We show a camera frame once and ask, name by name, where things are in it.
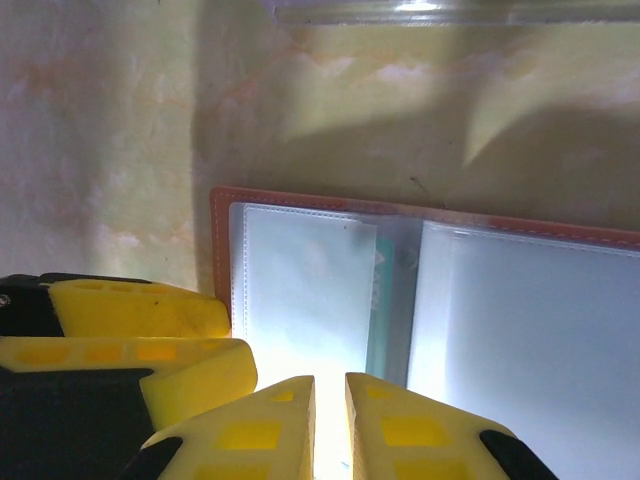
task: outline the plastic container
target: plastic container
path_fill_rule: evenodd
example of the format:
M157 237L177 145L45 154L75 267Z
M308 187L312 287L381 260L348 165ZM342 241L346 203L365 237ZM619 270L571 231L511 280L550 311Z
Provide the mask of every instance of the plastic container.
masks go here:
M279 23L531 25L631 23L638 0L263 0Z

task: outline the yellow plastic part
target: yellow plastic part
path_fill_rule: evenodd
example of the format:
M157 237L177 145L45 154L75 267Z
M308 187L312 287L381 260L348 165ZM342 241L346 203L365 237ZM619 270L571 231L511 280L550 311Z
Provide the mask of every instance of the yellow plastic part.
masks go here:
M0 366L14 372L150 368L140 389L156 430L244 397L258 381L251 349L235 339L0 337Z
M294 377L152 436L183 444L159 480L312 480L313 377Z
M502 425L363 373L347 373L355 480L509 480L478 434Z
M68 280L49 286L68 337L225 337L224 304L160 283Z

